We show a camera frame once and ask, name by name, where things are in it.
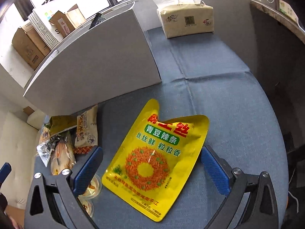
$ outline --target metal screw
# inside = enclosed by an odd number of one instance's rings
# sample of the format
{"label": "metal screw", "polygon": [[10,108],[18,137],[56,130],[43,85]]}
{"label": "metal screw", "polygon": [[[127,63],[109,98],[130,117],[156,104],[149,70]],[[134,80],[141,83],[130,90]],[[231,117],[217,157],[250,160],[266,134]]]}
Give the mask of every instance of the metal screw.
{"label": "metal screw", "polygon": [[264,177],[269,177],[269,173],[266,172],[266,171],[264,171],[264,172],[263,172],[263,176],[264,176]]}
{"label": "metal screw", "polygon": [[39,177],[41,177],[41,173],[40,173],[40,172],[37,172],[37,173],[34,175],[34,177],[35,177],[36,179],[38,179]]}
{"label": "metal screw", "polygon": [[62,172],[61,172],[64,176],[68,175],[70,173],[70,170],[69,169],[64,169]]}
{"label": "metal screw", "polygon": [[242,170],[240,168],[234,168],[233,169],[234,174],[240,175],[242,173]]}

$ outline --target tissue paper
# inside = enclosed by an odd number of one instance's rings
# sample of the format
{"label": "tissue paper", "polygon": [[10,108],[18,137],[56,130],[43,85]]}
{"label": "tissue paper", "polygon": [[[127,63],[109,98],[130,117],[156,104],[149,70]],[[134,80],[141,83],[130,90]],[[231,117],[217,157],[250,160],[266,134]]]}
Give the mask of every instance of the tissue paper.
{"label": "tissue paper", "polygon": [[213,7],[201,0],[153,0],[166,38],[214,31]]}

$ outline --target food packet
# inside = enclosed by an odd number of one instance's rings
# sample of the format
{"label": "food packet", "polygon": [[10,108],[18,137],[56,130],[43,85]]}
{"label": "food packet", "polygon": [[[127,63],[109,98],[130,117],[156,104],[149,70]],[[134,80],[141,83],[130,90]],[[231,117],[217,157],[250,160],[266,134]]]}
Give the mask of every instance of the food packet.
{"label": "food packet", "polygon": [[51,137],[50,136],[50,130],[44,126],[43,129],[42,129],[42,133],[39,137],[39,143],[38,144],[40,145],[41,143],[46,142],[47,140],[50,139],[50,137]]}
{"label": "food packet", "polygon": [[104,186],[157,222],[186,183],[209,125],[204,115],[159,122],[158,113],[158,102],[149,100],[102,177]]}
{"label": "food packet", "polygon": [[54,151],[57,142],[59,142],[61,138],[62,137],[60,135],[54,135],[50,139],[43,139],[42,143],[37,146],[37,153],[40,156],[45,167],[48,166],[52,152]]}
{"label": "food packet", "polygon": [[75,128],[77,125],[77,118],[72,115],[59,115],[52,116],[50,121],[45,124],[45,127],[50,131],[50,135],[60,134],[62,132],[68,131]]}
{"label": "food packet", "polygon": [[72,169],[75,163],[71,135],[68,131],[56,145],[51,159],[51,173],[58,175],[64,169]]}
{"label": "food packet", "polygon": [[98,143],[96,114],[98,106],[77,116],[75,148],[95,146]]}

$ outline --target yellow snack bag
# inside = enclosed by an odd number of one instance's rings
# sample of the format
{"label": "yellow snack bag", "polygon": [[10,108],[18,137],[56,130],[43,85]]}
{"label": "yellow snack bag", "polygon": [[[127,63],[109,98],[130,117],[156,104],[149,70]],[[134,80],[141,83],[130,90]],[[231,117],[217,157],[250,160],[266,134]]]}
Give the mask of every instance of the yellow snack bag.
{"label": "yellow snack bag", "polygon": [[181,192],[203,146],[204,115],[158,121],[151,99],[133,123],[102,183],[135,209],[161,221]]}

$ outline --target white wall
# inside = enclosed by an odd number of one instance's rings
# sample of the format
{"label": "white wall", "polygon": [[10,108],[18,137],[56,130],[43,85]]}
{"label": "white wall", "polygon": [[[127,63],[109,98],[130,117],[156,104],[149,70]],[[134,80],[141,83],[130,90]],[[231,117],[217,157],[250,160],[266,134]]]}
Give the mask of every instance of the white wall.
{"label": "white wall", "polygon": [[24,24],[13,4],[0,24],[0,64],[24,88],[34,70],[23,60],[12,46],[12,39],[18,27]]}
{"label": "white wall", "polygon": [[23,121],[27,120],[27,115],[22,111],[22,107],[8,100],[0,94],[0,137],[7,113],[11,112]]}
{"label": "white wall", "polygon": [[9,101],[21,108],[30,106],[37,108],[23,97],[24,89],[10,76],[10,74],[0,65],[0,95],[4,95]]}
{"label": "white wall", "polygon": [[19,108],[30,106],[36,110],[36,107],[23,97],[23,87],[34,70],[11,44],[17,28],[23,23],[23,19],[13,4],[0,24],[0,95],[4,95]]}

